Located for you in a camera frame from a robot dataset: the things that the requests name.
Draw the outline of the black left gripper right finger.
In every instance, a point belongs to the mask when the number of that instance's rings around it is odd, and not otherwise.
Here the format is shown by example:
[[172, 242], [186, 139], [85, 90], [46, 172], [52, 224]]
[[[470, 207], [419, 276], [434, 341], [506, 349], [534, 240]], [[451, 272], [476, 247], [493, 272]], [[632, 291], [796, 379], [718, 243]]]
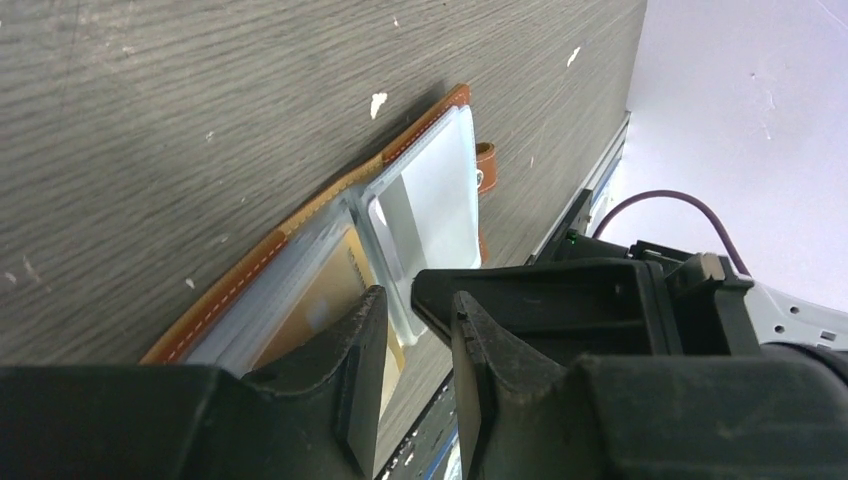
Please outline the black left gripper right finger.
[[467, 479], [843, 479], [847, 355], [592, 356], [561, 366], [468, 293], [452, 318]]

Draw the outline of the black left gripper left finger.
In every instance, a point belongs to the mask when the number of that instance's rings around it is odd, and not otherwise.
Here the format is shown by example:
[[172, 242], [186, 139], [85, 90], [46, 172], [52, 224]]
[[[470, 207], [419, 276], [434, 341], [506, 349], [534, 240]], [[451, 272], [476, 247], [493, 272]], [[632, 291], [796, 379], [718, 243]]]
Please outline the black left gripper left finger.
[[236, 377], [213, 366], [5, 367], [5, 479], [369, 479], [387, 298]]

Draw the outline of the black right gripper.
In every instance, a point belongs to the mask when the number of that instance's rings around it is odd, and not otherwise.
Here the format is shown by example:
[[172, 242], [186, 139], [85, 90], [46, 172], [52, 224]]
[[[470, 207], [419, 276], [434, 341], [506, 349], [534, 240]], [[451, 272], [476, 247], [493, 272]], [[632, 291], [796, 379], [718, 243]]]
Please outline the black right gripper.
[[584, 355], [753, 356], [750, 280], [727, 258], [589, 257], [496, 269], [423, 270], [413, 311], [446, 343], [466, 320], [559, 365]]

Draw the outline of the white credit card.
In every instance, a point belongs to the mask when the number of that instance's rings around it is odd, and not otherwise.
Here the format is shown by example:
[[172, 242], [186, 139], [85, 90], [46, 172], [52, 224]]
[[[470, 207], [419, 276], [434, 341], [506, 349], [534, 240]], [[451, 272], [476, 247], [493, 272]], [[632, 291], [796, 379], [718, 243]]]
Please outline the white credit card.
[[473, 121], [437, 121], [369, 187], [367, 216], [395, 281], [422, 269], [478, 268], [477, 168]]

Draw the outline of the brown leather card holder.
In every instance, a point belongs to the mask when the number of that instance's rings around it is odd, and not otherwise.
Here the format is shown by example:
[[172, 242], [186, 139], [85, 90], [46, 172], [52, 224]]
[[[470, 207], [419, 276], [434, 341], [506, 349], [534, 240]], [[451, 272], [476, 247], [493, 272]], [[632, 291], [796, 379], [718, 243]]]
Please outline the brown leather card holder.
[[[452, 112], [473, 121], [471, 89], [453, 87], [371, 159], [333, 181], [275, 227], [154, 343], [146, 364], [213, 364], [235, 375], [263, 367], [335, 323], [370, 286], [388, 293], [386, 357], [378, 376], [388, 403], [404, 350], [425, 333], [412, 312], [414, 277], [390, 278], [367, 216], [369, 187], [413, 141]], [[495, 148], [475, 138], [479, 199], [497, 182]]]

